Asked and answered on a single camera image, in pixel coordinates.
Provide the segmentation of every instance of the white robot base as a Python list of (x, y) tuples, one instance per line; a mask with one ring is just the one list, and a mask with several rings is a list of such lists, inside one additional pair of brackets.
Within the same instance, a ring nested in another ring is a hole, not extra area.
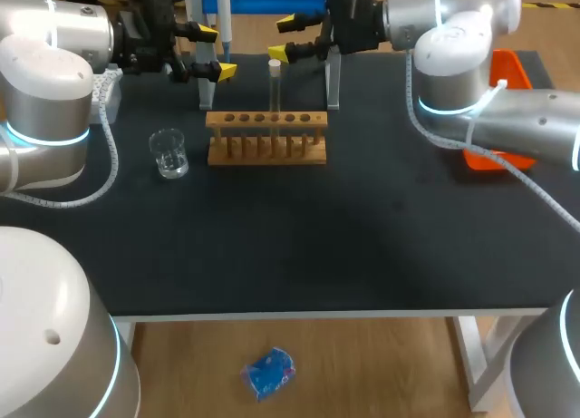
[(0, 227), (0, 260), (0, 417), (137, 417), (137, 366), (73, 256)]

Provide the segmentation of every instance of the blue plastic bag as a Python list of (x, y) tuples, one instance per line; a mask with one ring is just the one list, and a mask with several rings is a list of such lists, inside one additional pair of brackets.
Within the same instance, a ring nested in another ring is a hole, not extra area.
[(241, 374), (261, 402), (287, 384), (295, 373), (292, 357), (284, 350), (274, 347), (254, 364), (246, 365)]

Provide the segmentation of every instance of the glass test tube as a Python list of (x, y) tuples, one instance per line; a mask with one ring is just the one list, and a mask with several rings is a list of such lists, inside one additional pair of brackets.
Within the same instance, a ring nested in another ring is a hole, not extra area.
[[(268, 71), (270, 72), (270, 112), (274, 121), (280, 117), (278, 114), (280, 113), (280, 82), (282, 81), (282, 63), (280, 60), (270, 60), (268, 62)], [(270, 131), (273, 156), (276, 155), (279, 135), (280, 130), (278, 128), (273, 128)]]

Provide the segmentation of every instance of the robotic arm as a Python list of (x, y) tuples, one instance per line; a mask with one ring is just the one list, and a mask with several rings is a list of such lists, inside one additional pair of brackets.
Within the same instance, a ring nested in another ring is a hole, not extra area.
[(326, 6), (277, 23), (281, 33), (322, 23), (315, 42), (271, 47), (270, 55), (295, 63), (325, 60), (331, 46), (342, 54), (382, 42), (395, 51), (414, 49), (414, 100), (429, 131), (578, 170), (580, 95), (497, 90), (489, 99), (493, 40), (517, 30), (521, 0), (327, 0)]
[(203, 25), (177, 24), (171, 0), (142, 0), (112, 24), (97, 5), (0, 0), (0, 193), (68, 184), (82, 172), (92, 103), (92, 74), (116, 63), (124, 73), (170, 73), (217, 83), (236, 66), (186, 66), (176, 37), (216, 41)]

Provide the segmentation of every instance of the white table frame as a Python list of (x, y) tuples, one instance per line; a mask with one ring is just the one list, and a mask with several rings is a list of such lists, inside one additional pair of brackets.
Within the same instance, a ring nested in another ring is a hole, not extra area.
[[(125, 342), (132, 347), (136, 323), (178, 321), (242, 321), (331, 318), (404, 318), (452, 317), (461, 352), (461, 360), (469, 387), (472, 412), (491, 412), (503, 392), (503, 370), (506, 356), (517, 335), (545, 309), (480, 309), (480, 310), (417, 310), (417, 311), (308, 311), (253, 312), (232, 314), (188, 314), (176, 316), (117, 316), (115, 323)], [(479, 334), (476, 316), (495, 316), (487, 336)]]

